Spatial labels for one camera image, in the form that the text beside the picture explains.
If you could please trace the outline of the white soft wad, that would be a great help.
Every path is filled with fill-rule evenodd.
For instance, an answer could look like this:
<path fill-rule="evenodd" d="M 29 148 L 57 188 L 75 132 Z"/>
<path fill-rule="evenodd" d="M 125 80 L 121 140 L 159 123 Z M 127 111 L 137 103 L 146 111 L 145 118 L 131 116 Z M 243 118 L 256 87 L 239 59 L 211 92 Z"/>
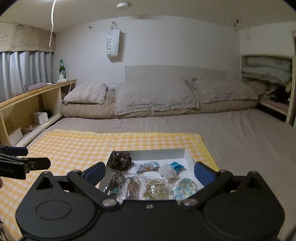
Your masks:
<path fill-rule="evenodd" d="M 163 164 L 158 169 L 159 174 L 167 180 L 175 179 L 177 177 L 176 170 L 170 164 Z"/>

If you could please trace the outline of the blue floral fabric bag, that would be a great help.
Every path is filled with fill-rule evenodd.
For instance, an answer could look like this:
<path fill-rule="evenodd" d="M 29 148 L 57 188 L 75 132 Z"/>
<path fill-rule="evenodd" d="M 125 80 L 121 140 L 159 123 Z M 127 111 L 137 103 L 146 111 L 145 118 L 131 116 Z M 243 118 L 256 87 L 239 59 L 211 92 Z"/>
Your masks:
<path fill-rule="evenodd" d="M 172 200 L 185 200 L 198 190 L 196 183 L 192 179 L 178 179 L 171 185 L 169 197 Z"/>

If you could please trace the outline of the blue snack packet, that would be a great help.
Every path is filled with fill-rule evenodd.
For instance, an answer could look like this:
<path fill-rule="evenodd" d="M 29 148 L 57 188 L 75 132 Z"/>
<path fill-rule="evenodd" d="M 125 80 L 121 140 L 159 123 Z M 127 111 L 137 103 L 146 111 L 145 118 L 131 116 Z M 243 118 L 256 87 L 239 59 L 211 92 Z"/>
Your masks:
<path fill-rule="evenodd" d="M 172 163 L 170 163 L 170 166 L 172 167 L 173 170 L 176 171 L 176 173 L 179 173 L 180 171 L 185 169 L 185 167 L 183 165 L 179 164 L 178 162 L 172 162 Z"/>

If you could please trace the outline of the yellow white checkered blanket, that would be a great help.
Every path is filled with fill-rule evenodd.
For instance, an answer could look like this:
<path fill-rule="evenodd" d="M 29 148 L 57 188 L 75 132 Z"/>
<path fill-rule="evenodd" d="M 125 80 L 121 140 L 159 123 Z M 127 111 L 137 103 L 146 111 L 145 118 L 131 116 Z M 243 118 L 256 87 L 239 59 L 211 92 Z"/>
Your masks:
<path fill-rule="evenodd" d="M 55 130 L 45 133 L 29 147 L 29 157 L 47 157 L 50 171 L 56 176 L 71 170 L 85 170 L 97 162 L 107 162 L 112 151 L 186 149 L 193 162 L 203 162 L 215 171 L 217 164 L 197 133 L 94 133 Z M 1 188 L 1 221 L 16 240 L 22 235 L 16 224 L 15 212 L 40 175 L 27 174 L 26 180 L 4 178 Z"/>

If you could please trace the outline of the dark hair scrunchie bundle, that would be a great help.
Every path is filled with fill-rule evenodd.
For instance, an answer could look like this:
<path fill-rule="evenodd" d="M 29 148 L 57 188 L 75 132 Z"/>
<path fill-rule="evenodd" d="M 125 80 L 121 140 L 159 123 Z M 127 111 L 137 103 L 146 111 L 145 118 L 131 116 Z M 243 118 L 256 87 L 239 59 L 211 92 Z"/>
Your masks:
<path fill-rule="evenodd" d="M 130 157 L 130 153 L 112 151 L 107 165 L 117 171 L 127 171 L 133 166 L 133 161 Z"/>

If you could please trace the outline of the white shallow tray box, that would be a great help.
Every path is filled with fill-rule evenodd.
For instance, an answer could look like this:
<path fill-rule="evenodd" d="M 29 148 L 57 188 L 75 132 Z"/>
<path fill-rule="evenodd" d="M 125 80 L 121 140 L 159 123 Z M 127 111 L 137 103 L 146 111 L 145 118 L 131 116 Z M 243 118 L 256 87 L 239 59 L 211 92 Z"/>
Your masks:
<path fill-rule="evenodd" d="M 115 198 L 118 202 L 123 202 L 126 199 L 126 193 L 127 193 L 127 178 L 130 176 L 139 176 L 142 178 L 142 187 L 140 192 L 140 200 L 142 199 L 142 189 L 144 186 L 145 178 L 147 177 L 155 177 L 155 178 L 161 178 L 165 179 L 168 184 L 168 191 L 170 193 L 171 185 L 178 179 L 183 178 L 189 178 L 192 179 L 199 190 L 203 188 L 203 185 L 197 180 L 194 174 L 194 161 L 192 160 L 189 152 L 186 149 L 169 149 L 169 150 L 141 150 L 141 151 L 117 151 L 117 152 L 123 152 L 123 153 L 130 153 L 130 157 L 133 161 L 133 166 L 129 168 L 127 171 L 117 171 L 112 168 L 110 168 L 106 164 L 106 174 L 105 177 L 100 181 L 99 189 L 101 191 L 104 190 L 106 185 L 109 182 L 109 179 L 111 178 L 112 174 L 115 173 L 121 173 L 125 175 L 126 182 L 123 185 L 121 189 L 121 194 L 118 198 Z M 158 171 L 148 171 L 141 174 L 137 174 L 137 166 L 142 163 L 152 162 L 156 161 L 159 163 L 159 167 L 163 164 L 170 164 L 172 162 L 178 162 L 179 164 L 183 165 L 185 169 L 177 173 L 177 177 L 175 179 L 167 180 L 166 178 L 162 177 Z"/>

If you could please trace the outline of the silver blue foil packet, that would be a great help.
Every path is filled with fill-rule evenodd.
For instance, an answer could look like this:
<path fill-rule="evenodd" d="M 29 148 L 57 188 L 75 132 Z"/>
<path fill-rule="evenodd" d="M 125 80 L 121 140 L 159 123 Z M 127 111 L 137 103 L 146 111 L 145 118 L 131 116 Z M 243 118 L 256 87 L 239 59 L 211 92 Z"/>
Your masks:
<path fill-rule="evenodd" d="M 137 174 L 141 174 L 148 171 L 158 171 L 159 163 L 156 161 L 142 163 L 137 166 Z"/>

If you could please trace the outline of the grey quilted right pillow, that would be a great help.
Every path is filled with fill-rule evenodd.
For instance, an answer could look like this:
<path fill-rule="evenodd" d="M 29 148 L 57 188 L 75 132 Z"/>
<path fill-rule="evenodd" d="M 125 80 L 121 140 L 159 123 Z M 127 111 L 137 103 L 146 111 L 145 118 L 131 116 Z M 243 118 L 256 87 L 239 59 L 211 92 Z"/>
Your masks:
<path fill-rule="evenodd" d="M 258 100 L 257 93 L 241 81 L 193 78 L 192 86 L 202 103 L 232 100 Z"/>

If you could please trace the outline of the fluffy white small pillow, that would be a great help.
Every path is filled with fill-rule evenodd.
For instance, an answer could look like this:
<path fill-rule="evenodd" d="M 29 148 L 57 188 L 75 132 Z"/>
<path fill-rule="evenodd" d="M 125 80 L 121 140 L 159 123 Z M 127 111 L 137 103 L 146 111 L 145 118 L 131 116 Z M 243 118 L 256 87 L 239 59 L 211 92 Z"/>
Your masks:
<path fill-rule="evenodd" d="M 65 102 L 104 104 L 108 86 L 105 83 L 78 85 L 65 97 Z"/>

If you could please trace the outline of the grey quilted left pillow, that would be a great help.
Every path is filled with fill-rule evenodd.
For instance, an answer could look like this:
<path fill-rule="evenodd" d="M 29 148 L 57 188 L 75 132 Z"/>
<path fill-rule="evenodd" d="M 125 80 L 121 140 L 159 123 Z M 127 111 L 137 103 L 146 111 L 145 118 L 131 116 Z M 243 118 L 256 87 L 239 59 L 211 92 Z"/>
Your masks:
<path fill-rule="evenodd" d="M 152 110 L 198 108 L 200 103 L 185 80 L 121 83 L 116 87 L 119 114 L 148 105 Z"/>

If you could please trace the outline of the white headboard panel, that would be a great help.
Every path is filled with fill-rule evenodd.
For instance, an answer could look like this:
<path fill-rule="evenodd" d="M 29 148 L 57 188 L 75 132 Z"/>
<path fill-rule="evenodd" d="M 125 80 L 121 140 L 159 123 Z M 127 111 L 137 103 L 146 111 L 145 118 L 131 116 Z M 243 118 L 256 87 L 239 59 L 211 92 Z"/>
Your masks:
<path fill-rule="evenodd" d="M 144 83 L 151 80 L 172 79 L 191 80 L 192 78 L 226 80 L 227 72 L 207 68 L 171 65 L 125 66 L 125 81 L 127 83 Z"/>

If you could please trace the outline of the closet shelf with bedding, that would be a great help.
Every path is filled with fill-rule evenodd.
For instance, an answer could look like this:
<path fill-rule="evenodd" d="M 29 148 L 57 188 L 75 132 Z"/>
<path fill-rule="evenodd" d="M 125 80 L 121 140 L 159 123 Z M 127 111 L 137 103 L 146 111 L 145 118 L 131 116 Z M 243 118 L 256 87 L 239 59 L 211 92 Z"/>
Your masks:
<path fill-rule="evenodd" d="M 262 91 L 262 89 L 264 89 L 262 94 L 259 95 L 259 109 L 262 109 L 266 113 L 280 120 L 284 120 L 286 123 L 293 126 L 295 123 L 295 57 L 285 55 L 242 55 L 241 67 L 248 65 L 248 57 L 275 58 L 280 60 L 289 60 L 292 62 L 292 80 L 291 83 L 285 87 L 285 89 L 289 90 L 286 94 L 288 96 L 288 104 L 270 100 L 271 95 L 268 90 L 284 88 L 283 85 L 273 84 L 263 79 L 251 78 L 243 74 L 241 75 L 241 80 L 246 84 L 253 86 L 255 90 Z"/>

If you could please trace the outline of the hanging white Sweet bag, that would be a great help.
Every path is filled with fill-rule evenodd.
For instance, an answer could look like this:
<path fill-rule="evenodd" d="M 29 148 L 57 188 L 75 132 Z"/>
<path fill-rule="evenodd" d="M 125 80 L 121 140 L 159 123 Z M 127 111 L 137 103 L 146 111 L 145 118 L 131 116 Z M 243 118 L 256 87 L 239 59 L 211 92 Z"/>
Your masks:
<path fill-rule="evenodd" d="M 118 56 L 120 42 L 120 29 L 115 22 L 112 22 L 111 28 L 107 33 L 106 41 L 106 56 L 108 58 L 115 58 Z"/>

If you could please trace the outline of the ceiling smoke detector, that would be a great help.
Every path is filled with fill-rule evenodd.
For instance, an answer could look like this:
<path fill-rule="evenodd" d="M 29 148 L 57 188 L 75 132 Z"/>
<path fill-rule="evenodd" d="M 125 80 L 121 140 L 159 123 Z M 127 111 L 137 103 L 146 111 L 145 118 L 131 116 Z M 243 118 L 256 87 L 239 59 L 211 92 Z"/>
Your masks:
<path fill-rule="evenodd" d="M 118 9 L 123 10 L 123 11 L 129 9 L 131 6 L 132 6 L 132 5 L 131 5 L 130 3 L 127 3 L 127 2 L 118 3 L 118 4 L 116 5 L 116 7 L 117 7 Z"/>

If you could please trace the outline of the brown hair ties bag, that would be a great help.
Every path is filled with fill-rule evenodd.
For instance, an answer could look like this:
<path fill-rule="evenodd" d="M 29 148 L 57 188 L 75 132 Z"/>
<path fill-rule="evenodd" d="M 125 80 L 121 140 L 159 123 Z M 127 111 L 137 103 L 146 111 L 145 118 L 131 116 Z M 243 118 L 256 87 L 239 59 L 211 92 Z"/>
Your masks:
<path fill-rule="evenodd" d="M 127 178 L 127 200 L 140 200 L 142 187 L 142 178 L 139 176 L 130 176 Z"/>

